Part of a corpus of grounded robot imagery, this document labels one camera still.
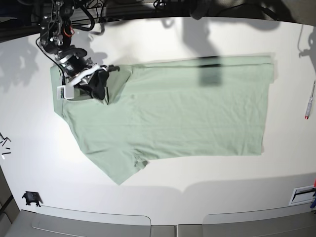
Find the black clamp bracket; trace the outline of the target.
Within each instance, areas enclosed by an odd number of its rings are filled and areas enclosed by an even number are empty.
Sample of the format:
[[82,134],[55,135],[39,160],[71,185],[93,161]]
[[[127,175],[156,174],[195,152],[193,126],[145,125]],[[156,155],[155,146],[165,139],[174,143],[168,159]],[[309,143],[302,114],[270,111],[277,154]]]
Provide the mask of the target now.
[[38,192],[26,191],[22,198],[25,199],[26,205],[28,206],[30,206],[32,203],[35,203],[36,207],[41,207],[40,203],[42,203],[42,200]]

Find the light green T-shirt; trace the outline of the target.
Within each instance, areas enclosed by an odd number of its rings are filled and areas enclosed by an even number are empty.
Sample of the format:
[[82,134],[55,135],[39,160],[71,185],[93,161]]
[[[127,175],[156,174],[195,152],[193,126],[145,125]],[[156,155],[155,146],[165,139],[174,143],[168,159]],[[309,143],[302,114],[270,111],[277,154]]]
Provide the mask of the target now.
[[121,65],[104,85],[104,100],[79,90],[61,99],[59,70],[50,72],[55,113],[118,185],[150,160],[261,154],[274,81],[268,55]]

